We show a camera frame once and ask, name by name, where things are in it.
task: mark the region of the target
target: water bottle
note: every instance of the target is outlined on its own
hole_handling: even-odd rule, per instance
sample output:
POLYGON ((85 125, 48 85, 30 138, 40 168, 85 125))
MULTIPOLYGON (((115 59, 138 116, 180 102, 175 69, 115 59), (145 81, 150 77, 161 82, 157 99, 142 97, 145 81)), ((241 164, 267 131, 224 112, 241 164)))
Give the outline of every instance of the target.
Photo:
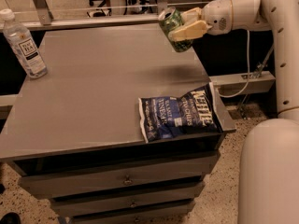
POLYGON ((5 21, 3 34, 29 78, 46 75, 47 66, 27 27, 15 21, 15 14, 10 9, 1 10, 0 16, 5 21))

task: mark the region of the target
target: gray cabinet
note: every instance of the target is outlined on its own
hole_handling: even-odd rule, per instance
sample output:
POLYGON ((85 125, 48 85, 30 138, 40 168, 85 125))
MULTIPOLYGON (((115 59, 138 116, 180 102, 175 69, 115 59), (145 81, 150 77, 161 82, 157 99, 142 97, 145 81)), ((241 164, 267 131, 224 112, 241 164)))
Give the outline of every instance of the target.
POLYGON ((20 186, 78 224, 190 212, 235 124, 216 95, 216 132, 146 144, 138 97, 206 85, 195 52, 173 52, 158 24, 47 32, 40 50, 49 73, 25 80, 0 135, 20 186))

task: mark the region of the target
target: cable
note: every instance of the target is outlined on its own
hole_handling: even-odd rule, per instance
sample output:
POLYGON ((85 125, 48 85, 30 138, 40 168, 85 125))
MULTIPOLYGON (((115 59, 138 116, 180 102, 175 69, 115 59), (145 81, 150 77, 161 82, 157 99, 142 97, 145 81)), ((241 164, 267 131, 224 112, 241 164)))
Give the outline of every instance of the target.
POLYGON ((249 44, 250 44, 250 32, 249 32, 249 30, 247 30, 247 81, 246 81, 245 86, 243 87, 243 89, 241 91, 239 91, 238 93, 232 94, 232 95, 223 95, 223 94, 219 93, 220 97, 222 97, 222 98, 233 98, 233 97, 241 94, 245 90, 245 88, 249 85, 249 80, 250 80, 250 77, 249 77, 249 74, 250 74, 249 44))

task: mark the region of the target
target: drawer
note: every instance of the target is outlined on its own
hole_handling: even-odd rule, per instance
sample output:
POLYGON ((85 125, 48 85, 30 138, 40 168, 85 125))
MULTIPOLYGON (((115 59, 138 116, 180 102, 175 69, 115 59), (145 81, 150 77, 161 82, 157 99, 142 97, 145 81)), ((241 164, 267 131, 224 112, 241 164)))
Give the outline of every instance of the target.
POLYGON ((51 208, 62 217, 135 209, 155 203, 193 199, 199 195, 203 187, 204 183, 200 181, 200 177, 184 178, 155 185, 142 185, 133 189, 93 192, 91 195, 52 203, 51 208))
POLYGON ((217 151, 211 151, 72 172, 26 176, 20 179, 20 186, 37 199, 51 199, 209 174, 218 157, 217 151))
POLYGON ((194 201, 168 203, 131 211, 72 218, 74 224, 126 224, 138 223, 156 217, 186 215, 193 210, 194 201))

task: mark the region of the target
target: green can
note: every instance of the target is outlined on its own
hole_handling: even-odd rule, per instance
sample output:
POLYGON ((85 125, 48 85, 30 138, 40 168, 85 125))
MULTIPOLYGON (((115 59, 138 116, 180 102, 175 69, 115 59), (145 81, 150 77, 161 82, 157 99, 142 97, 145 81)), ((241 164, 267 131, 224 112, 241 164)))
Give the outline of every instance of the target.
POLYGON ((192 46, 192 40, 184 40, 179 42, 171 41, 168 37, 168 34, 183 25, 182 18, 179 11, 175 7, 168 7, 162 11, 158 17, 158 21, 161 29, 164 31, 168 41, 174 48, 176 52, 183 52, 189 49, 192 46))

